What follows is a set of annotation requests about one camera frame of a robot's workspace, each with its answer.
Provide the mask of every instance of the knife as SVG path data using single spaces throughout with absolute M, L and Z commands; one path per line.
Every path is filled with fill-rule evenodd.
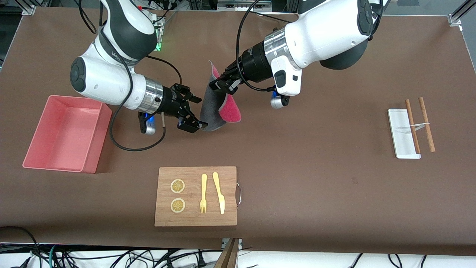
M 213 172 L 213 182 L 215 182 L 215 187 L 217 188 L 218 201 L 220 202 L 220 213 L 223 215 L 225 213 L 225 197 L 220 192 L 220 179 L 218 178 L 218 173 Z

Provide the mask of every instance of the lemon slice print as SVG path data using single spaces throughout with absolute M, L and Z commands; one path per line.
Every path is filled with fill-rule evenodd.
M 170 189 L 176 194 L 181 193 L 185 189 L 185 183 L 180 179 L 176 179 L 170 184 Z
M 180 213 L 185 209 L 185 201 L 182 198 L 175 198 L 172 203 L 170 203 L 170 209 L 175 213 Z

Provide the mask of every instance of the wooden cutting board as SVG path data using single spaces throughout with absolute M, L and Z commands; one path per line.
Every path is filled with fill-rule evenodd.
M 221 194 L 225 197 L 225 213 L 220 214 L 217 189 L 213 182 L 213 172 L 220 178 Z M 207 174 L 207 212 L 200 212 L 202 199 L 201 176 Z M 170 189 L 175 179 L 185 183 L 182 192 L 176 194 Z M 155 226 L 234 226 L 237 224 L 237 168 L 235 166 L 194 166 L 194 167 L 161 167 L 157 185 L 157 202 L 155 210 Z M 185 201 L 185 208 L 175 213 L 170 204 L 176 198 Z

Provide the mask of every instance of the pink container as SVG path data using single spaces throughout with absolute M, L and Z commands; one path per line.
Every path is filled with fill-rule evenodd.
M 23 167 L 95 173 L 111 114 L 92 99 L 50 96 Z

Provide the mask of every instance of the brown table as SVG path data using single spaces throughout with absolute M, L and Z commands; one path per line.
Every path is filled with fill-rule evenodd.
M 87 12 L 96 21 L 97 11 Z M 208 60 L 223 70 L 234 58 L 242 15 L 179 12 L 154 55 L 203 96 Z M 241 48 L 280 26 L 251 14 Z M 476 255 L 476 75 L 445 17 L 384 17 L 352 68 L 306 68 L 287 108 L 273 110 L 269 93 L 241 87 L 238 124 L 189 134 L 168 118 L 164 142 L 141 153 L 106 139 L 94 175 L 22 168 L 47 97 L 77 95 L 69 67 L 93 38 L 76 9 L 37 8 L 21 22 L 0 72 L 0 225 L 26 227 L 45 243 L 217 248 L 222 237 L 242 237 L 254 250 Z M 150 59 L 136 71 L 177 82 Z M 419 96 L 436 153 L 419 132 L 422 158 L 396 159 L 387 109 L 408 98 L 420 122 Z M 198 114 L 200 104 L 192 106 Z M 133 111 L 120 113 L 114 131 L 132 147 L 157 139 L 139 133 Z M 154 227 L 158 168 L 210 165 L 238 167 L 238 225 Z M 9 232 L 0 241 L 28 240 Z

